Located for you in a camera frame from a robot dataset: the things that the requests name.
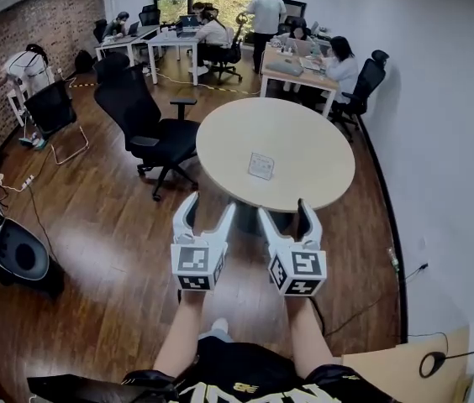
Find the wall baseboard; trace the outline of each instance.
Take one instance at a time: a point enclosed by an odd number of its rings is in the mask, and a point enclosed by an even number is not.
[[[398,286],[399,286],[399,335],[400,343],[407,343],[408,341],[408,313],[407,313],[407,286],[405,285],[405,264],[403,263],[403,253],[402,245],[399,240],[398,225],[396,224],[396,216],[394,215],[394,209],[392,207],[392,202],[390,200],[390,194],[388,193],[387,182],[385,181],[385,176],[382,173],[381,163],[377,157],[377,153],[373,148],[373,143],[371,142],[370,135],[366,129],[366,125],[362,121],[361,117],[358,118],[358,123],[361,126],[362,134],[364,135],[364,140],[368,150],[370,151],[371,159],[376,169],[377,179],[379,180],[379,185],[381,186],[382,198],[384,199],[385,206],[387,207],[388,221],[390,222],[390,229],[392,232],[392,241],[394,243],[394,252],[399,263],[399,272],[398,272]]]

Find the keyboard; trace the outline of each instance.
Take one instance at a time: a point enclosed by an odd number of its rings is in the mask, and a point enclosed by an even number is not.
[[[314,63],[313,61],[310,61],[307,58],[300,57],[299,58],[301,66],[305,69],[310,69],[311,71],[320,71],[321,68],[319,67],[319,64]]]

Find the wooden desk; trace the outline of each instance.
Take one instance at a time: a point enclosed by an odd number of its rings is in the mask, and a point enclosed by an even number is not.
[[[267,83],[270,79],[276,79],[278,81],[291,82],[294,84],[313,86],[321,90],[329,92],[329,98],[327,99],[326,104],[323,109],[323,116],[329,116],[330,108],[332,107],[332,102],[334,101],[334,95],[338,91],[338,82],[329,79],[328,77],[321,76],[318,72],[314,72],[308,69],[304,69],[304,72],[301,76],[291,76],[286,73],[281,73],[279,71],[272,71],[266,68],[266,65],[273,63],[275,61],[284,61],[292,60],[292,63],[295,65],[300,65],[298,56],[293,55],[292,57],[288,55],[278,54],[278,48],[272,48],[267,45],[265,49],[265,54],[263,55],[263,64],[261,65],[261,74],[263,75],[261,80],[261,94],[260,97],[265,97],[267,93]]]
[[[293,102],[246,98],[212,111],[196,137],[205,173],[224,191],[253,207],[296,212],[298,199],[313,209],[349,188],[355,157],[326,118]],[[274,160],[269,181],[248,173],[255,152]]]

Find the white desk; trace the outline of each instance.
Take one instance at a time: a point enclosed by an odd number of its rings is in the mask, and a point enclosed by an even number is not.
[[[129,65],[132,67],[134,65],[134,54],[133,54],[133,46],[136,44],[144,44],[145,40],[144,37],[148,36],[154,32],[160,33],[161,26],[160,25],[146,25],[142,27],[138,27],[138,31],[136,32],[136,36],[125,36],[122,39],[117,39],[114,42],[110,42],[108,44],[101,44],[97,48],[95,48],[95,52],[97,53],[97,59],[100,61],[103,59],[102,50],[111,50],[112,48],[127,48],[127,55],[129,56],[130,63]]]
[[[222,190],[274,212],[296,212],[299,198],[313,209],[328,206],[355,174],[353,151],[329,120],[276,98],[218,107],[200,125],[196,149],[205,173]],[[253,152],[274,160],[269,181],[248,173]]]
[[[188,38],[179,38],[175,36],[174,32],[168,32],[168,34],[158,34],[153,39],[147,41],[150,52],[150,65],[151,65],[151,75],[153,76],[153,83],[158,82],[156,75],[156,64],[155,64],[155,55],[153,54],[153,46],[176,46],[177,59],[181,59],[180,46],[186,46],[192,48],[192,77],[193,84],[198,84],[198,39],[194,37]]]

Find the robotic hand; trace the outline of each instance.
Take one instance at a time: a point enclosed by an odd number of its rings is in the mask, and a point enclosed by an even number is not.
[[[298,201],[298,238],[282,236],[269,213],[260,207],[258,218],[269,245],[269,273],[283,296],[313,296],[327,280],[327,256],[321,250],[323,228],[313,209]]]
[[[213,231],[194,236],[198,201],[198,193],[192,193],[173,217],[171,272],[181,290],[214,290],[224,267],[226,239],[235,214],[235,204],[230,203]]]

